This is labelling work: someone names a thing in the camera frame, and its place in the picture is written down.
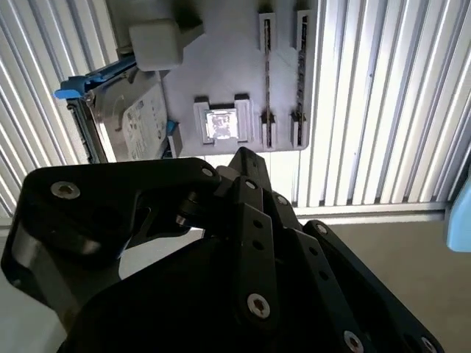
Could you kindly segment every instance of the black robotic arm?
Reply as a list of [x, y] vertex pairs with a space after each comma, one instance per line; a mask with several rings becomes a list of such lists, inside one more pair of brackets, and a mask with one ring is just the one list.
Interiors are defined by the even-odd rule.
[[[120, 280], [125, 249], [202, 239]], [[298, 222], [265, 162], [44, 168], [24, 181], [1, 267], [52, 308], [61, 352], [443, 352], [320, 221]]]

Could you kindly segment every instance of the corrugated metal panel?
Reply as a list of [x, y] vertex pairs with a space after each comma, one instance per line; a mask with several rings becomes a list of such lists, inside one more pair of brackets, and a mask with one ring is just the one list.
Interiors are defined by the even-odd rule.
[[[299, 215], [324, 215], [318, 206], [335, 214], [445, 208], [471, 150], [470, 0], [312, 3], [311, 144], [262, 154], [274, 189]], [[51, 92], [66, 76], [114, 61], [116, 43], [105, 0], [2, 1], [0, 30], [5, 217], [28, 171], [84, 161]]]
[[453, 199], [470, 154], [470, 2], [329, 0], [316, 16], [311, 144], [266, 154], [275, 189], [345, 212]]
[[117, 59], [105, 0], [0, 1], [0, 217], [13, 214], [31, 170], [83, 163], [64, 101], [67, 76]]

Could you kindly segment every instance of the white plastic block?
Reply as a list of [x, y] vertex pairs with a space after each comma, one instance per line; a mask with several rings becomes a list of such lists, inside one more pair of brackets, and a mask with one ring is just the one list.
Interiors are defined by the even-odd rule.
[[181, 65], [183, 47], [180, 29], [174, 20], [165, 18], [130, 27], [135, 61], [142, 71], [171, 70]]

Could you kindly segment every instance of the hard disk drive label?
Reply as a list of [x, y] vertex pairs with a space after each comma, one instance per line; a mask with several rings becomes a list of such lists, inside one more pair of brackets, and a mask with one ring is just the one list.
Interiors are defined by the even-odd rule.
[[123, 133], [130, 160], [153, 160], [166, 136], [167, 115], [157, 85], [124, 111]]

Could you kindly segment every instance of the gray floor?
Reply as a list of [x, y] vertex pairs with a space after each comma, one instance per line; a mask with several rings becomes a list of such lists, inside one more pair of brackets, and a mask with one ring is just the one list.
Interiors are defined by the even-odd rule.
[[443, 223], [333, 229], [446, 352], [471, 352], [471, 254], [448, 250]]
[[[471, 352], [467, 332], [471, 327], [471, 254], [447, 249], [442, 223], [333, 229], [432, 331], [446, 352]], [[134, 248], [124, 255], [120, 273], [128, 276], [198, 236], [193, 232]], [[55, 352], [64, 335], [51, 310], [18, 293], [2, 275], [0, 328], [0, 352]]]

